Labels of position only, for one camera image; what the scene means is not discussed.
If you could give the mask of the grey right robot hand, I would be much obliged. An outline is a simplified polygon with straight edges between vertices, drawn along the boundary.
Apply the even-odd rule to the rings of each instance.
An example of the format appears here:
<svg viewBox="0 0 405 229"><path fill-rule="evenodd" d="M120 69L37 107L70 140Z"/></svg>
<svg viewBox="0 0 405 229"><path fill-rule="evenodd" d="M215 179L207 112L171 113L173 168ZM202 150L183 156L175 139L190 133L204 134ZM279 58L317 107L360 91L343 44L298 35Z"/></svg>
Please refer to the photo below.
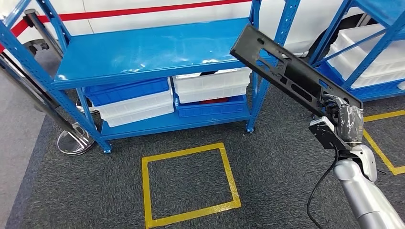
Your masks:
<svg viewBox="0 0 405 229"><path fill-rule="evenodd" d="M338 119L338 136L346 143L360 144L363 134L363 109L331 94L324 94L321 99Z"/></svg>

